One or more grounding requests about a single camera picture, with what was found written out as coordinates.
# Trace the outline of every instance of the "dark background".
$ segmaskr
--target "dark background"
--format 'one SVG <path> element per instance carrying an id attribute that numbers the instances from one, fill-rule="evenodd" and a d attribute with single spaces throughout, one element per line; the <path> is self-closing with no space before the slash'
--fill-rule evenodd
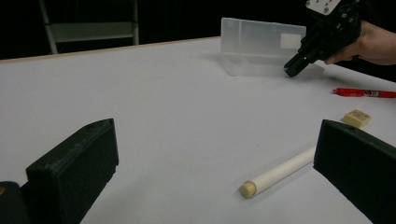
<path id="1" fill-rule="evenodd" d="M 45 0 L 50 22 L 131 21 L 132 0 Z M 396 3 L 373 0 L 383 18 L 381 26 L 396 31 Z M 200 37 L 220 36 L 221 18 L 273 21 L 313 26 L 315 20 L 305 0 L 243 2 L 140 0 L 139 43 L 150 44 Z M 132 45 L 132 38 L 80 41 L 58 44 L 60 53 Z M 50 54 L 47 35 L 36 0 L 0 3 L 0 60 Z M 379 66 L 362 60 L 339 65 L 365 74 L 396 81 L 396 66 Z"/>

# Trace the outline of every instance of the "plastic box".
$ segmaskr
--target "plastic box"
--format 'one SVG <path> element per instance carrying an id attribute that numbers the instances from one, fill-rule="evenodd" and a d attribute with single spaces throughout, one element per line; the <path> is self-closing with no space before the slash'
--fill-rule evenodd
<path id="1" fill-rule="evenodd" d="M 221 64 L 234 77 L 288 77 L 283 66 L 297 53 L 305 31 L 304 26 L 222 18 Z M 309 64 L 299 76 L 323 71 Z"/>

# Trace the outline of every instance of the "pen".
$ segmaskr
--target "pen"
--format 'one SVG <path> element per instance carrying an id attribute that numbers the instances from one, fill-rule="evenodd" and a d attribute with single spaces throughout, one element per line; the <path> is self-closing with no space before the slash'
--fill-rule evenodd
<path id="1" fill-rule="evenodd" d="M 371 91 L 350 88 L 337 88 L 332 90 L 332 92 L 340 96 L 371 96 L 380 98 L 396 98 L 396 91 Z"/>

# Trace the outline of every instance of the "beige eraser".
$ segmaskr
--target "beige eraser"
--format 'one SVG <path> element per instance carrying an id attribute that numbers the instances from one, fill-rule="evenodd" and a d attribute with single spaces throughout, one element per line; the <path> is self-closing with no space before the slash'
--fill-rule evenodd
<path id="1" fill-rule="evenodd" d="M 361 128 L 371 120 L 371 116 L 359 110 L 352 110 L 344 115 L 341 121 L 352 125 L 356 128 Z"/>
<path id="2" fill-rule="evenodd" d="M 245 182 L 239 190 L 245 198 L 250 198 L 256 193 L 256 185 L 253 182 L 248 181 Z"/>

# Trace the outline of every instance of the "red marker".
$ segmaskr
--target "red marker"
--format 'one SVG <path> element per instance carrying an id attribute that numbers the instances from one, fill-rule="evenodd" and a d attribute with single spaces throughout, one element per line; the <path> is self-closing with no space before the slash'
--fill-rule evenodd
<path id="1" fill-rule="evenodd" d="M 332 92 L 340 96 L 371 96 L 380 98 L 396 98 L 396 91 L 369 91 L 350 88 L 337 88 L 332 90 Z"/>

